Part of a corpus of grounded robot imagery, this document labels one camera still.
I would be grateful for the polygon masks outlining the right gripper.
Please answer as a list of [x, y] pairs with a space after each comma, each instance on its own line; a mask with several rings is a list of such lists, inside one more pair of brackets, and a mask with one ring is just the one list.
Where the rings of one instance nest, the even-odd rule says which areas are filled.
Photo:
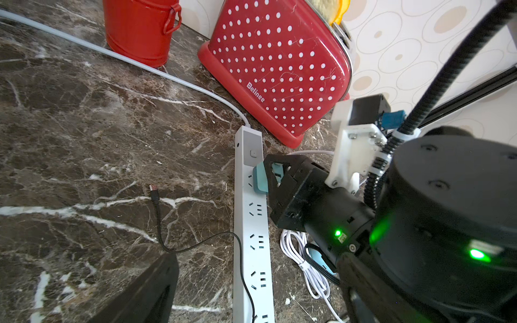
[[269, 154], [264, 161], [269, 214], [283, 230], [306, 232], [335, 266], [341, 255], [370, 252], [374, 211], [344, 188], [330, 188], [328, 172], [303, 155]]

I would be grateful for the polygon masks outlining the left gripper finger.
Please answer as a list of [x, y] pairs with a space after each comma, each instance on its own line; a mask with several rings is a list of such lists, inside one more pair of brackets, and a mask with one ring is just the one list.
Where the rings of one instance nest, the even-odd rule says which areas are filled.
[[90, 322], [168, 322], [179, 279], [179, 263], [163, 254]]

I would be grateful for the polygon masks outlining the teal charger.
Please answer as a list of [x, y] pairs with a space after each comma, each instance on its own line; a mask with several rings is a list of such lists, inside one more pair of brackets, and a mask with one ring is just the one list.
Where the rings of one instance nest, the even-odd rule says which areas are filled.
[[[271, 169], [277, 181], [277, 187], [279, 187], [284, 177], [284, 165], [281, 163], [273, 163]], [[264, 162], [261, 162], [253, 168], [253, 188], [257, 194], [269, 194], [269, 182], [267, 180], [267, 173]]]

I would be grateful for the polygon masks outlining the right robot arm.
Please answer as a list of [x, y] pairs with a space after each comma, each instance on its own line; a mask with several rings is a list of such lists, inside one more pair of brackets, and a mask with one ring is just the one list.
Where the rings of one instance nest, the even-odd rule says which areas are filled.
[[362, 200], [308, 157], [265, 158], [271, 219], [314, 239], [350, 322], [516, 321], [516, 148], [454, 127], [417, 135], [515, 17], [500, 1], [460, 43], [375, 155]]

